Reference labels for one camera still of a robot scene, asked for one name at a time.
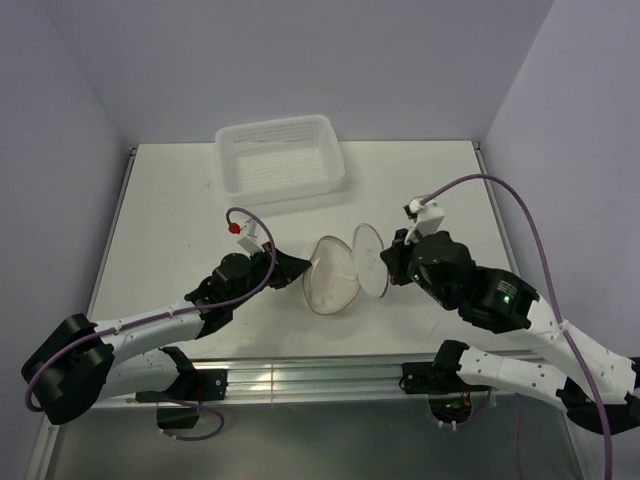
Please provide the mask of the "white bra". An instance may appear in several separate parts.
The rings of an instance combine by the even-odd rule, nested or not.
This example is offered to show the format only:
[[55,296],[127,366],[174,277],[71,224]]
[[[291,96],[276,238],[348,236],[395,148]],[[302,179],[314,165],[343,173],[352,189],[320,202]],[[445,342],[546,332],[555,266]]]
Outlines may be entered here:
[[319,251],[312,260],[308,287],[317,312],[328,315],[344,309],[359,290],[350,253],[333,248]]

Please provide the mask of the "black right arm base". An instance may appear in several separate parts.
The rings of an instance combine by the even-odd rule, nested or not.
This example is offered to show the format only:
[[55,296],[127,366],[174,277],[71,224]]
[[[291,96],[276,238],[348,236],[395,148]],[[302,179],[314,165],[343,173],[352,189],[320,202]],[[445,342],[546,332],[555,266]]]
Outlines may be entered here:
[[489,390],[486,386],[468,385],[456,375],[436,369],[432,362],[407,362],[401,369],[399,388],[408,395],[428,395],[432,415],[450,425],[470,418],[473,393]]

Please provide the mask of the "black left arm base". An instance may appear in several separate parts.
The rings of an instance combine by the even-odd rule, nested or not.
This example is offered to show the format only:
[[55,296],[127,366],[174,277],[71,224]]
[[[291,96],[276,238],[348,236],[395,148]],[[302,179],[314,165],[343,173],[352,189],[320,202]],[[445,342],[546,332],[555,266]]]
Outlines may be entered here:
[[[136,393],[135,401],[157,404],[156,424],[167,436],[183,441],[211,438],[222,431],[225,419],[208,403],[225,399],[227,380],[226,369],[195,369],[181,374],[164,392]],[[189,436],[200,420],[209,419],[215,425],[212,432]]]

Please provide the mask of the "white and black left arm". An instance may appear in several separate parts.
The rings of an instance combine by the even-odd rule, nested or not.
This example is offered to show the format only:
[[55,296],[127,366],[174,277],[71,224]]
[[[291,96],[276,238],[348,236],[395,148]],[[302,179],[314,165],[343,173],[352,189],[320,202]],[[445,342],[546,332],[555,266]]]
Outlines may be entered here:
[[126,394],[194,400],[201,380],[178,343],[218,332],[253,296],[287,287],[311,266],[265,244],[251,255],[226,255],[183,300],[163,309],[96,322],[71,315],[21,369],[26,407],[63,425],[101,400]]

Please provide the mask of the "white perforated plastic basket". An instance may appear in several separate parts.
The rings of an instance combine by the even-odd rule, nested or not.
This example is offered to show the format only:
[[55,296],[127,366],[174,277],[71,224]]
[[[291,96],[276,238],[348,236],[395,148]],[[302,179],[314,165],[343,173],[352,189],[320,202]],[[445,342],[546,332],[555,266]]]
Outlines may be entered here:
[[333,125],[319,114],[224,127],[215,158],[221,189],[239,206],[328,194],[347,178]]

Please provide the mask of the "aluminium rail frame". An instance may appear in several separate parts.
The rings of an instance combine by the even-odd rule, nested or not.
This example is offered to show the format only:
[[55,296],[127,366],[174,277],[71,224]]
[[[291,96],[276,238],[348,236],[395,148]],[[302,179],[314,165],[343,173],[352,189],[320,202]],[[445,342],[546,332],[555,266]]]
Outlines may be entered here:
[[[132,153],[92,294],[94,314],[150,308],[201,278],[226,249],[213,239],[225,199],[215,149],[142,144]],[[426,398],[397,385],[401,364],[428,360],[461,330],[414,298],[392,329],[374,301],[343,315],[309,312],[299,289],[284,311],[241,320],[196,343],[196,364],[224,369],[222,434],[183,443],[161,437],[152,406],[119,397],[65,426],[44,422],[31,479],[598,479],[601,444],[543,404],[497,392],[453,432]]]

